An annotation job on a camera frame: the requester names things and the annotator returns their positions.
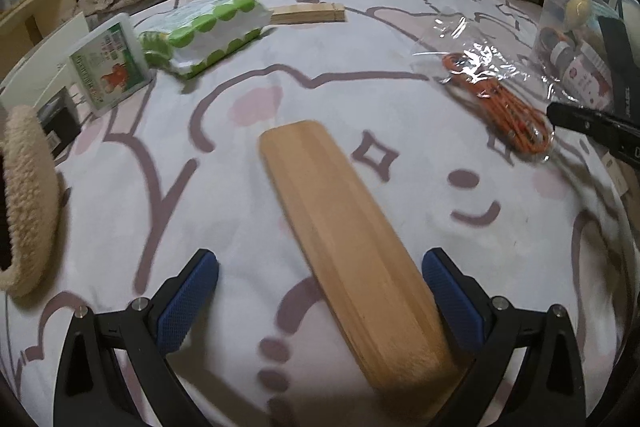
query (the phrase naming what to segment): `orange cable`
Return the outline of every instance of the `orange cable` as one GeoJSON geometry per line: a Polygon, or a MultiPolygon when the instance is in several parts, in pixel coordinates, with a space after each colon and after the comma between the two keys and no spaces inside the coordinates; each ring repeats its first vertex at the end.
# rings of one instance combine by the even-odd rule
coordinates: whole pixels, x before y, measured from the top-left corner
{"type": "Polygon", "coordinates": [[[451,78],[456,85],[480,99],[493,124],[516,150],[530,155],[545,152],[551,142],[545,114],[519,99],[495,76],[472,78],[463,73],[461,62],[466,62],[462,53],[450,53],[442,59],[447,71],[454,73],[451,78]]]}

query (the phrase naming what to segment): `bedsheet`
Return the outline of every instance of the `bedsheet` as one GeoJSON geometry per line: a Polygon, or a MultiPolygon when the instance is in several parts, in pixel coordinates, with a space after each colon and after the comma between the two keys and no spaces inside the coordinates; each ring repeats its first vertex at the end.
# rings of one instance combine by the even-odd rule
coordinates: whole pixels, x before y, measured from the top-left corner
{"type": "MultiPolygon", "coordinates": [[[[143,28],[188,1],[164,2],[134,22],[143,28]]],[[[524,58],[536,7],[261,1],[339,2],[348,20],[268,28],[187,83],[159,72],[109,114],[89,119],[58,158],[65,188],[49,273],[33,295],[3,295],[0,303],[0,365],[34,420],[52,423],[74,308],[123,309],[209,248],[221,263],[218,288],[168,360],[212,422],[401,425],[376,406],[258,157],[263,131],[305,119],[327,127],[416,263],[443,247],[489,295],[530,309],[567,307],[591,410],[639,281],[628,221],[604,166],[584,137],[564,130],[549,161],[521,161],[410,67],[412,46],[443,12],[475,20],[503,52],[524,58]]],[[[542,84],[529,83],[522,94],[544,107],[542,84]]],[[[508,396],[520,355],[484,423],[508,396]]],[[[156,425],[126,357],[121,363],[143,417],[156,425]]]]}

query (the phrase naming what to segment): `green and white package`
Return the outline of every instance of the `green and white package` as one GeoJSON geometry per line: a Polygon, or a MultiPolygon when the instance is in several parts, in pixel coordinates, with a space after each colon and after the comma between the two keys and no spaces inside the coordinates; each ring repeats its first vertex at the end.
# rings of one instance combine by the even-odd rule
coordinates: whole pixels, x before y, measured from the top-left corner
{"type": "Polygon", "coordinates": [[[150,67],[191,78],[260,36],[270,21],[271,11],[256,0],[193,0],[143,23],[138,40],[150,67]]]}

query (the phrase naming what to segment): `wooden board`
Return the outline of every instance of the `wooden board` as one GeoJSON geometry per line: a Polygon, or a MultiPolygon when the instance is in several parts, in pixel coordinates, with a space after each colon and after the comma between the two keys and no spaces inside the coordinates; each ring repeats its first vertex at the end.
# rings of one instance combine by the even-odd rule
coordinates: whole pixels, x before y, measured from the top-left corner
{"type": "Polygon", "coordinates": [[[271,24],[344,22],[344,6],[335,2],[292,4],[272,10],[271,24]]]}
{"type": "Polygon", "coordinates": [[[431,417],[460,381],[461,363],[433,295],[373,197],[317,122],[266,131],[260,153],[365,377],[388,408],[431,417]]]}

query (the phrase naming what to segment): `blue gripper pad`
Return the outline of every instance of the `blue gripper pad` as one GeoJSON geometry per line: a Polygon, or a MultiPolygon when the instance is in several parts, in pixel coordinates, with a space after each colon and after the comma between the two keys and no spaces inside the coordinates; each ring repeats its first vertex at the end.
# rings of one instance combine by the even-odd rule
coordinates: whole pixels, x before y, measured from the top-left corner
{"type": "Polygon", "coordinates": [[[460,349],[478,353],[484,344],[482,317],[434,250],[422,258],[422,278],[433,293],[436,305],[460,349]]]}
{"type": "Polygon", "coordinates": [[[158,317],[156,345],[162,356],[180,349],[200,307],[218,283],[219,270],[216,256],[207,250],[158,317]]]}

